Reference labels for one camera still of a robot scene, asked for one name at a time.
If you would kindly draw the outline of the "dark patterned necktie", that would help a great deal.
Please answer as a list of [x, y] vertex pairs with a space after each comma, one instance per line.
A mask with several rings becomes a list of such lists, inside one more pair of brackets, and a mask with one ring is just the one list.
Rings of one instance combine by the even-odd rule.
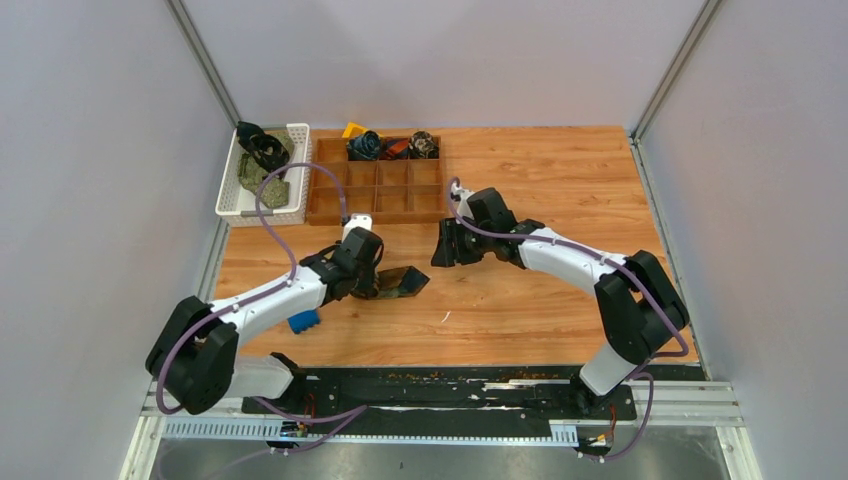
[[367, 271], [351, 291], [362, 300], [389, 300], [418, 295], [430, 278], [414, 266]]

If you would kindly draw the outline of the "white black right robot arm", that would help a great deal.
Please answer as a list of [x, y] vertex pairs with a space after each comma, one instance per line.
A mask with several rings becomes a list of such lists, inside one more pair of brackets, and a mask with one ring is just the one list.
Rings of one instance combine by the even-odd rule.
[[678, 356], [688, 354], [681, 332], [690, 315], [652, 253], [607, 252], [568, 239], [542, 222], [519, 221], [492, 187], [472, 191], [453, 178], [446, 197], [451, 214], [439, 223], [432, 266], [470, 265], [492, 254], [520, 269], [553, 276], [596, 300], [605, 340], [570, 380], [568, 400], [580, 415], [601, 414], [611, 393], [660, 356], [670, 341], [678, 343]]

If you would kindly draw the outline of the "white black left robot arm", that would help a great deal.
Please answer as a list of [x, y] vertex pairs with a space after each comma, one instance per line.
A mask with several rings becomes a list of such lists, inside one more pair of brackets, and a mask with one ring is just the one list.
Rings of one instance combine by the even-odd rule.
[[211, 303], [178, 302], [145, 361], [158, 409], [198, 415], [224, 398], [261, 397], [283, 413], [298, 411], [307, 389], [290, 364], [279, 355], [242, 357], [240, 349], [290, 317], [363, 289], [382, 250], [377, 234], [355, 227], [264, 285]]

